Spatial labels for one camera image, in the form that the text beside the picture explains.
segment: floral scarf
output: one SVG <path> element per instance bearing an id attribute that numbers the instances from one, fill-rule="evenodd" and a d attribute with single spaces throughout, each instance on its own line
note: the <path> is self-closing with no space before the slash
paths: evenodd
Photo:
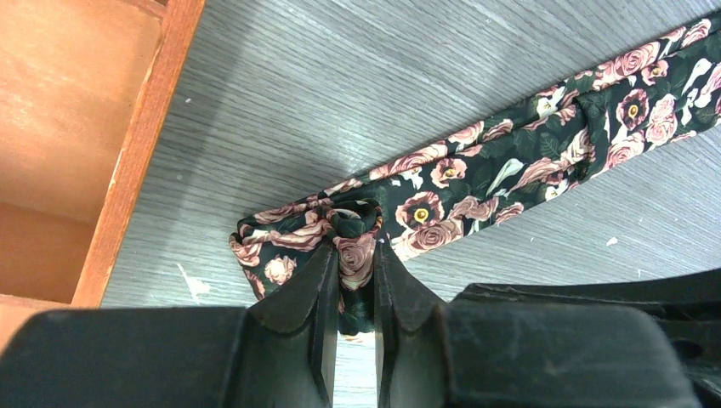
<path id="1" fill-rule="evenodd" d="M 340 331 L 372 327 L 372 253 L 405 260 L 502 223 L 721 117 L 721 12 L 360 177 L 242 219 L 230 236 L 258 299 L 338 248 Z"/>

